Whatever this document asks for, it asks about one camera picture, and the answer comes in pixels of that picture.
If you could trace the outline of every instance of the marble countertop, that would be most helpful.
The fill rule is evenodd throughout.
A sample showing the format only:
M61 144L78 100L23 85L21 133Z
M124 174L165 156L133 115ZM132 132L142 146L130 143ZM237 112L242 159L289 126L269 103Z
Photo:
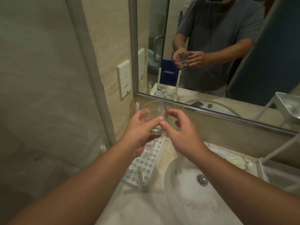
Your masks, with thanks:
M173 90L176 88L169 85L163 85L163 84L160 85L164 87L168 92L173 92ZM154 92L156 90L157 90L157 83L155 83L155 85L152 87L151 94L154 95ZM177 102L188 103L188 102L198 101L198 100L214 102L228 108L229 110L237 114L239 117L247 120L255 120L255 118L264 109L263 106L258 106L255 104L241 102L238 100L219 97L215 95L205 94L197 91L187 90L184 88L178 88L177 94L178 94ZM276 127L281 127L281 125L284 122L284 117L279 110L269 108L258 119L258 122L276 126ZM285 128L296 132L300 131L300 126L293 125L293 124L284 124L281 128Z
M169 138L166 138L162 154L143 193L120 182L114 195L95 225L143 224L182 225L168 205L164 194L163 178L169 164L177 154ZM252 162L256 158L246 156ZM251 174L258 176L256 167Z

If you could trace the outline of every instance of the metal drain stopper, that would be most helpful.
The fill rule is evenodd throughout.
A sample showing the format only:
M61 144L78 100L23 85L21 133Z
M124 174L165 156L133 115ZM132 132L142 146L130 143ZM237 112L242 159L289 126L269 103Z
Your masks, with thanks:
M202 186L208 185L208 180L204 175L198 175L197 176L197 182Z

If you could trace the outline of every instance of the hand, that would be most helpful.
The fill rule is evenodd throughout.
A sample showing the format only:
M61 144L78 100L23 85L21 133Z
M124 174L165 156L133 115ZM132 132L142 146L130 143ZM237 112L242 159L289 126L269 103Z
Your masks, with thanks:
M160 135L151 135L152 129L159 126L163 117L157 117L147 122L141 122L143 111L138 111L130 120L119 143L133 150L134 158L140 156L147 142L159 138Z
M177 68L181 68L180 67L180 64L179 64L179 62L180 62L180 60L179 60L179 57L178 57L178 55L180 55L180 54L182 54L182 53L185 53L185 52L188 52L185 48L179 48L175 53L174 53L174 55L173 55L173 62L174 62L174 64L177 66Z
M160 126L170 137L176 151L189 160L209 151L198 132L197 126L182 110L168 110L168 115L177 118L175 124L180 128L180 132L174 130L165 121L161 121Z
M203 51L190 51L187 63L190 68L198 68L209 64L209 54Z

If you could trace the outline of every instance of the wall outlet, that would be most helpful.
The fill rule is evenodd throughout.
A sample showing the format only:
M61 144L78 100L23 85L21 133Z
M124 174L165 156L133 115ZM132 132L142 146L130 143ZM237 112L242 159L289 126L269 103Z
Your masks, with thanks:
M192 3L192 0L185 0L185 7L188 8Z
M139 58L139 80L142 79L144 73L145 73L145 49L142 48L138 52L138 58Z
M120 77L121 98L124 98L131 90L131 68L130 61L126 60L117 67Z

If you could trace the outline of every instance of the metal mirror frame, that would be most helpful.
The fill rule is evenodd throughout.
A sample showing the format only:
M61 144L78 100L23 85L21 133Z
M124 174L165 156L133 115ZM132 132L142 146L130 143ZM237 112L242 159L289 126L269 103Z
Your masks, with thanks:
M184 103L175 102L172 100L167 100L164 98L158 98L152 95L144 94L139 92L139 79L138 79L138 69L139 69L139 62L138 62L138 30L137 30L137 0L129 0L129 20L130 20L130 40L131 40L131 58L132 58L132 80L133 80L133 94L134 97L147 97L149 100L162 100L167 105L176 105L179 106L180 109L194 111L200 114L205 114L208 116L220 118L223 120L239 123L242 125L250 126L253 128L262 129L268 132L277 133L280 135L294 137L297 132L282 129L279 127L275 127L272 125L263 124L260 122L244 119L241 117L234 117L231 115L207 110L204 108L190 106Z

